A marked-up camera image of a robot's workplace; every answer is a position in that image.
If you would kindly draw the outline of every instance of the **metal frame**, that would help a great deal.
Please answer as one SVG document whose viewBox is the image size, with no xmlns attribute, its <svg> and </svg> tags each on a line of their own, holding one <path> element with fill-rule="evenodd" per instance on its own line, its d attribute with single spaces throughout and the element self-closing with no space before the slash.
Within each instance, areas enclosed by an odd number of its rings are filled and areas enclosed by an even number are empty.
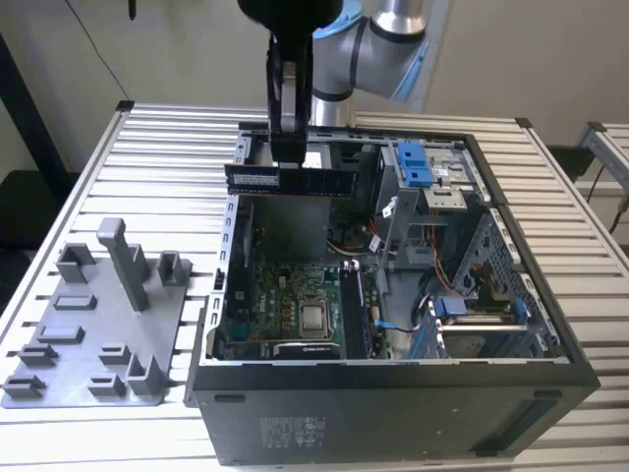
<svg viewBox="0 0 629 472">
<path fill-rule="evenodd" d="M 176 241 L 194 263 L 164 404 L 148 408 L 0 409 L 3 464 L 28 470 L 83 471 L 218 469 L 211 441 L 195 408 L 183 404 L 196 327 L 211 293 L 213 246 L 220 230 L 224 186 L 212 171 L 231 160 L 239 121 L 263 121 L 261 110 L 137 104 L 116 113 L 67 200 L 19 291 L 0 318 L 0 373 L 13 372 L 21 347 L 56 285 L 53 260 L 64 241 L 90 242 L 93 220 L 107 215 L 142 224 L 138 242 Z M 536 472 L 626 470 L 629 466 L 629 294 L 624 256 L 612 250 L 602 226 L 545 147 L 512 119 L 359 113 L 358 126 L 474 134 L 508 206 L 602 388 L 568 413 L 514 460 L 458 460 L 457 470 L 535 468 Z M 106 443 L 89 441 L 107 436 Z M 373 464 L 347 464 L 366 470 Z M 442 470 L 439 462 L 377 464 L 381 470 Z M 327 470 L 329 466 L 303 466 Z"/>
<path fill-rule="evenodd" d="M 629 126 L 589 123 L 581 140 L 629 194 Z"/>
</svg>

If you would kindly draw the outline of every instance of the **cable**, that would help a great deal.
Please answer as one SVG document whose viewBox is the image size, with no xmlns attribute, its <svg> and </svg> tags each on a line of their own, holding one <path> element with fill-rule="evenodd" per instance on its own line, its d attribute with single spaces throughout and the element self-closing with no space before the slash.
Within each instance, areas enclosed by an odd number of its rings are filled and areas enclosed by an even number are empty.
<svg viewBox="0 0 629 472">
<path fill-rule="evenodd" d="M 622 216 L 622 212 L 619 211 L 616 214 L 616 216 L 613 218 L 613 222 L 611 223 L 611 226 L 609 227 L 609 234 L 612 234 L 614 230 L 616 229 L 616 226 L 618 226 L 618 222 L 620 221 L 620 216 Z"/>
<path fill-rule="evenodd" d="M 371 254 L 371 253 L 351 253 L 351 252 L 349 252 L 349 251 L 344 251 L 344 250 L 342 250 L 342 249 L 340 249 L 340 248 L 337 248 L 337 247 L 336 247 L 336 246 L 334 246 L 332 243 L 330 243 L 328 240 L 326 240 L 326 243 L 327 243 L 327 245 L 328 245 L 330 248 L 332 248 L 334 251 L 336 251 L 336 252 L 337 252 L 338 254 L 340 254 L 341 256 L 347 256 L 347 257 L 350 257 L 350 258 L 354 258 L 354 257 L 356 257 L 356 256 L 366 256 L 366 255 L 368 255 L 368 254 Z"/>
<path fill-rule="evenodd" d="M 432 235 L 431 235 L 432 248 L 434 252 L 434 268 L 436 269 L 436 276 L 439 278 L 439 281 L 441 282 L 441 284 L 445 288 L 447 288 L 452 294 L 461 296 L 459 292 L 454 290 L 454 288 L 450 284 L 450 281 L 448 280 L 447 275 L 445 274 L 445 270 L 443 270 L 443 266 L 441 265 L 441 259 L 439 258 L 439 253 L 436 248 L 436 234 L 434 232 L 434 226 L 432 227 L 431 230 L 432 230 Z"/>
<path fill-rule="evenodd" d="M 72 4 L 70 3 L 70 0 L 64 0 L 64 2 L 66 2 L 66 5 L 68 5 L 68 8 L 72 11 L 72 14 L 75 16 L 75 18 L 79 22 L 79 25 L 81 25 L 81 28 L 86 33 L 87 39 L 89 39 L 89 42 L 91 43 L 91 47 L 93 47 L 94 51 L 96 52 L 96 56 L 98 56 L 98 59 L 100 59 L 100 62 L 102 62 L 102 65 L 105 66 L 105 68 L 107 68 L 107 70 L 109 71 L 109 74 L 111 74 L 111 77 L 113 77 L 114 81 L 116 81 L 116 84 L 118 84 L 118 87 L 122 91 L 122 94 L 124 94 L 125 98 L 127 98 L 129 100 L 129 96 L 127 95 L 127 92 L 125 91 L 125 88 L 122 87 L 122 84 L 120 84 L 120 81 L 118 80 L 118 78 L 116 77 L 114 72 L 111 70 L 111 68 L 109 67 L 107 62 L 103 59 L 103 57 L 100 55 L 100 52 L 98 52 L 98 48 L 96 47 L 96 44 L 94 43 L 93 39 L 91 38 L 91 35 L 87 31 L 86 26 L 81 21 L 81 18 L 79 17 L 79 14 L 77 13 L 77 11 L 74 9 Z"/>
<path fill-rule="evenodd" d="M 597 183 L 599 182 L 599 178 L 600 175 L 602 174 L 602 172 L 605 170 L 605 166 L 603 164 L 600 165 L 600 171 L 597 174 L 597 177 L 594 179 L 594 182 L 592 183 L 592 188 L 590 189 L 590 193 L 588 194 L 588 197 L 586 198 L 586 202 L 589 203 L 590 202 L 590 198 L 592 197 L 592 194 L 594 193 L 594 187 L 597 185 Z"/>
</svg>

